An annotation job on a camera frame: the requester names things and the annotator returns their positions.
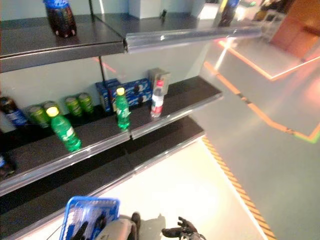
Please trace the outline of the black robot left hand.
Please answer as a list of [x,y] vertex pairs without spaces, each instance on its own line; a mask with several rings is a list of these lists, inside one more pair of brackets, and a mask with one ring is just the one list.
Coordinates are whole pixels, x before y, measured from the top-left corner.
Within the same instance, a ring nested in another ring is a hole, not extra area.
[[95,220],[93,230],[92,230],[90,237],[86,237],[84,235],[84,233],[88,227],[88,224],[89,224],[88,221],[85,221],[81,225],[79,230],[76,232],[76,234],[71,238],[71,240],[95,240],[107,224],[106,212],[103,211],[99,215],[99,217]]

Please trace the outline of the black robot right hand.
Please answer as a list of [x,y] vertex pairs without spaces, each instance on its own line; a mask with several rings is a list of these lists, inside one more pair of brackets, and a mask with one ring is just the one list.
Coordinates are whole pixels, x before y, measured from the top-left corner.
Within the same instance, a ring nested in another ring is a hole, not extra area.
[[198,230],[196,227],[185,218],[179,216],[178,217],[178,227],[172,227],[172,228],[163,228],[161,230],[161,233],[163,236],[167,238],[179,238],[186,236],[191,236],[194,233],[198,233]]

